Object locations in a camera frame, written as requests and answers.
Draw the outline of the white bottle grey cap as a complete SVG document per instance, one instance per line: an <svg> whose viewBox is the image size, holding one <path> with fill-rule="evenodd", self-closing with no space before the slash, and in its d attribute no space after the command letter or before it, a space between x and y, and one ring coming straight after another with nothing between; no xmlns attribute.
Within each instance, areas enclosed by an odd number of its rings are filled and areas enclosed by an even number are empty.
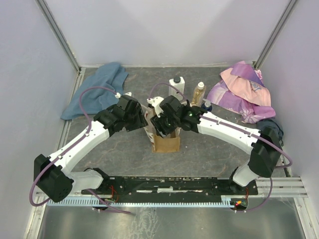
<svg viewBox="0 0 319 239"><path fill-rule="evenodd" d="M177 88L177 91L172 87L168 88L168 95L176 97L179 101L183 100L185 80L181 76L176 76L169 80L169 84Z"/></svg>

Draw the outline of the dark blue pump bottle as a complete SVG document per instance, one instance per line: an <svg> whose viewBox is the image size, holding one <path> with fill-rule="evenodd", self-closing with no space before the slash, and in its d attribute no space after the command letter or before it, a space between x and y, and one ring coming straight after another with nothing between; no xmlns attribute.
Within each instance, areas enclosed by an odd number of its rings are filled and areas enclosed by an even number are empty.
<svg viewBox="0 0 319 239"><path fill-rule="evenodd" d="M208 99L203 99L201 108L207 110L208 112L211 112L213 109L211 101Z"/></svg>

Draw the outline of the amber liquid clear bottle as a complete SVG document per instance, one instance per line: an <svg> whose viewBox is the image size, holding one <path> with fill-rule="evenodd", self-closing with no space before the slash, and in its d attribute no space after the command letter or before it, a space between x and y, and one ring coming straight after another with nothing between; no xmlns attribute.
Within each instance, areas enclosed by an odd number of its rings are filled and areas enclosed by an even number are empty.
<svg viewBox="0 0 319 239"><path fill-rule="evenodd" d="M205 91L206 85L203 82L199 82L193 92L193 98L191 102L193 106L201 106Z"/></svg>

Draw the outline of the blue denim cloth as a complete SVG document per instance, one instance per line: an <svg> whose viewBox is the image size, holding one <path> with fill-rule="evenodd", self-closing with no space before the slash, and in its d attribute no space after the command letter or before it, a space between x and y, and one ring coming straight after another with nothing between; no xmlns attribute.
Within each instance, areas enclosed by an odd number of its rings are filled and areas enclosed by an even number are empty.
<svg viewBox="0 0 319 239"><path fill-rule="evenodd" d="M63 120L72 120L85 112L95 115L99 111L118 102L116 93L124 93L124 82L128 73L120 63L112 62L99 67L95 73L87 77L73 95L68 107L61 115Z"/></svg>

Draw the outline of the pink purple floral cloth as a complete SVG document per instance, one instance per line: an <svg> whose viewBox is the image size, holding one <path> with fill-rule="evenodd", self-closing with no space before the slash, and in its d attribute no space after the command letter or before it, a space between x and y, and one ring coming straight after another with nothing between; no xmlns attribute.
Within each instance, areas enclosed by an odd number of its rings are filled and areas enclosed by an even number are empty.
<svg viewBox="0 0 319 239"><path fill-rule="evenodd" d="M260 70L240 61L222 71L220 78L207 95L211 103L241 115L243 123L257 123L276 116Z"/></svg>

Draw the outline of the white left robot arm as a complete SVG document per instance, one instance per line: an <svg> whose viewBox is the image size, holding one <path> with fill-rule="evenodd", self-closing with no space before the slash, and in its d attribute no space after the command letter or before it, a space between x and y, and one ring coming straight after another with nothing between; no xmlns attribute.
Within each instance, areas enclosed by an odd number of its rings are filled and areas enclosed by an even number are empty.
<svg viewBox="0 0 319 239"><path fill-rule="evenodd" d="M60 202L71 192L94 189L106 194L110 182L97 169L73 172L73 168L98 144L122 129L133 131L147 126L141 104L131 93L120 96L111 107L98 112L89 125L60 150L44 156L38 155L33 165L33 187L38 187L47 197Z"/></svg>

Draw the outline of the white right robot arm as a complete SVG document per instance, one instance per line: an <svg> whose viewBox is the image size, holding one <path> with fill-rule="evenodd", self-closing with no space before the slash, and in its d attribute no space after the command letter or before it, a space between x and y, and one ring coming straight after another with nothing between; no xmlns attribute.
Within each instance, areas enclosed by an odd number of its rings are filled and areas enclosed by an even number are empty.
<svg viewBox="0 0 319 239"><path fill-rule="evenodd" d="M259 130L240 126L189 102L183 104L174 96L150 98L147 102L154 111L150 121L158 136L166 137L180 128L218 138L250 156L234 170L228 182L232 194L241 194L253 180L272 177L281 147L271 128Z"/></svg>

